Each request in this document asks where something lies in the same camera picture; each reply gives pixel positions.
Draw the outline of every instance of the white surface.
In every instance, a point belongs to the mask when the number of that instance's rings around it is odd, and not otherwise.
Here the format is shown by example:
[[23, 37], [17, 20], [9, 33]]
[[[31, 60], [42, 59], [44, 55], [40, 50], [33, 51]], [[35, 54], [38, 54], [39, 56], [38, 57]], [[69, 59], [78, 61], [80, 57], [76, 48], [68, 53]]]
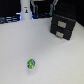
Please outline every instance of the white surface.
[[0, 24], [0, 84], [84, 84], [84, 28], [76, 23], [67, 41], [51, 34], [50, 25], [50, 18]]
[[30, 0], [20, 0], [20, 3], [21, 3], [21, 20], [32, 19], [32, 12], [30, 10]]

